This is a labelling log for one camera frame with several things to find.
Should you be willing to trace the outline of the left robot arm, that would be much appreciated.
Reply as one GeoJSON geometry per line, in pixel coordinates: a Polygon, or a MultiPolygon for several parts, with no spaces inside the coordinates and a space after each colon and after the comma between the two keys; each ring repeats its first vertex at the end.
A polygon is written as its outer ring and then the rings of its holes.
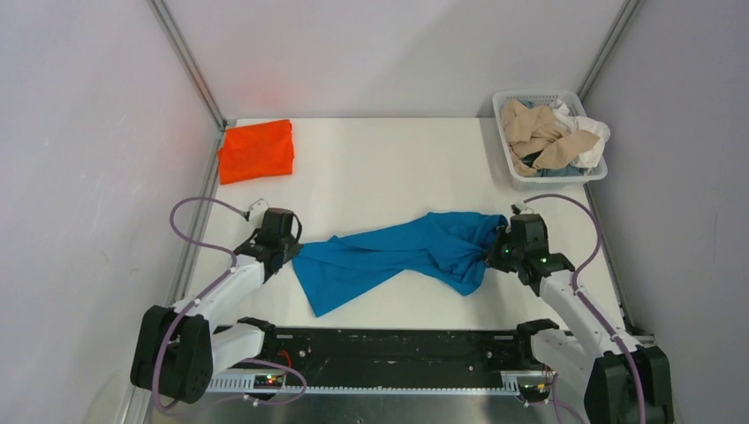
{"type": "Polygon", "coordinates": [[[216,374],[244,360],[257,367],[272,365],[279,353],[277,341],[266,336],[272,324],[253,318],[233,324],[221,320],[301,251],[301,232],[294,212],[268,208],[248,239],[233,249],[219,249],[229,262],[214,282],[169,307],[150,307],[141,320],[131,384],[193,404],[216,374]]]}

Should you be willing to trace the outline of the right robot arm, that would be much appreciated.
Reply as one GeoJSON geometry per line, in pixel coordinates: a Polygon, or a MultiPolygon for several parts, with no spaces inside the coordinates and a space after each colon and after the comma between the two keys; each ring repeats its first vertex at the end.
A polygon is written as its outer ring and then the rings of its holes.
{"type": "Polygon", "coordinates": [[[581,394],[592,423],[674,422],[668,357],[613,325],[579,281],[578,269],[549,251],[541,216],[514,215],[500,226],[487,263],[516,274],[568,327],[541,320],[520,325],[525,336],[512,352],[521,367],[543,364],[556,371],[581,394]]]}

